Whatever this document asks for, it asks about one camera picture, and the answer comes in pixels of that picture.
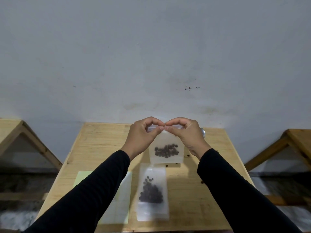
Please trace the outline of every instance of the bag of coffee beans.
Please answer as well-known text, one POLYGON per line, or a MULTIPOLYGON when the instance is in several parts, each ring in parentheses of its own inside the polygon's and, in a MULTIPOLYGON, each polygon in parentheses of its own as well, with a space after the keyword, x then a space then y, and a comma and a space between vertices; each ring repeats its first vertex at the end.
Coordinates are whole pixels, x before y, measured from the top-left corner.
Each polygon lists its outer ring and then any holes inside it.
POLYGON ((183 163, 184 145, 179 137, 163 130, 149 146, 150 163, 183 163))
POLYGON ((137 220, 169 220, 165 166, 142 163, 139 169, 137 220))

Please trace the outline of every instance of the black sleeve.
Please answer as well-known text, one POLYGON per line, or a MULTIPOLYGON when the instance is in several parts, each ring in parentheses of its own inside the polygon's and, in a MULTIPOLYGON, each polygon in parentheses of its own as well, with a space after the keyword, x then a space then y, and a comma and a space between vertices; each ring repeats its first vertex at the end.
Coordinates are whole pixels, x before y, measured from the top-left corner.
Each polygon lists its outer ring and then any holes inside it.
POLYGON ((124 151, 113 153, 24 232, 94 232, 129 165, 124 151))
POLYGON ((208 186, 234 233, 299 232, 298 227, 248 183, 214 149, 201 158, 197 173, 208 186))

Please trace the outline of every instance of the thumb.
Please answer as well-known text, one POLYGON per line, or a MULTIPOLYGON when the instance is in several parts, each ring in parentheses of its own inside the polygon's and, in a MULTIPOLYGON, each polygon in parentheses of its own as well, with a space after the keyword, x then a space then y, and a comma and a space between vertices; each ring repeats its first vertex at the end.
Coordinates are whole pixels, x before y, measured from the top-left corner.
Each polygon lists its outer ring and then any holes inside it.
POLYGON ((153 129, 149 134, 154 139, 157 135, 159 135, 163 131, 164 127, 158 126, 155 129, 153 129))
POLYGON ((173 135, 178 136, 180 138, 180 135, 181 135, 180 129, 173 127, 173 126, 165 126, 164 129, 168 131, 169 133, 172 133, 173 135))

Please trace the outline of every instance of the finger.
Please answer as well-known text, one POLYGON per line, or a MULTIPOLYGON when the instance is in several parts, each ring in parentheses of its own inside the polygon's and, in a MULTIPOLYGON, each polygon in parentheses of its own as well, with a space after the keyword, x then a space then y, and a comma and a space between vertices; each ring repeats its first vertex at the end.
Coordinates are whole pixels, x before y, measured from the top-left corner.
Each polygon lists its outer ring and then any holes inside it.
POLYGON ((165 125, 171 126, 171 125, 180 124, 180 125, 185 126, 185 128, 186 128, 187 126, 190 125, 190 123, 191 123, 190 119, 187 119, 187 118, 184 118, 184 117, 178 117, 178 118, 174 118, 174 119, 171 119, 171 120, 167 121, 165 123, 165 125))
POLYGON ((181 129, 178 129, 174 126, 165 126, 164 129, 168 131, 169 133, 172 133, 173 135, 178 136, 180 138, 181 129))
POLYGON ((154 138, 156 138, 157 135, 159 135, 163 131, 163 129, 164 129, 164 127, 156 127, 149 134, 154 139, 154 138))
POLYGON ((142 122, 144 128, 146 128, 147 126, 150 126, 152 124, 158 125, 158 126, 163 126, 163 127, 165 126, 164 122, 162 122, 161 120, 154 118, 154 117, 148 117, 148 118, 142 119, 141 122, 142 122))

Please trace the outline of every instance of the hand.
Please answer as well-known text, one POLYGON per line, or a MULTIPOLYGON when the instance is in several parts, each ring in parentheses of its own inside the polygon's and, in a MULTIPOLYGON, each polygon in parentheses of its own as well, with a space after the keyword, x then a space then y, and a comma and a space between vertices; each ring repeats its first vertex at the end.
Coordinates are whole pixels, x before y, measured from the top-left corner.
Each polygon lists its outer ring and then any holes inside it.
POLYGON ((130 126, 130 131, 127 135, 125 144, 120 150, 127 153, 132 161, 140 153, 144 152, 153 142, 157 135, 164 129, 165 123, 154 117, 145 118, 136 121, 130 126), (147 128, 150 125, 158 125, 152 132, 147 133, 147 128))
POLYGON ((171 119, 165 123, 164 129, 178 136, 190 153, 196 156, 199 160, 211 149, 210 145, 204 140, 200 126, 196 120, 191 120, 183 117, 171 119), (172 125, 180 124, 185 129, 178 129, 172 125))

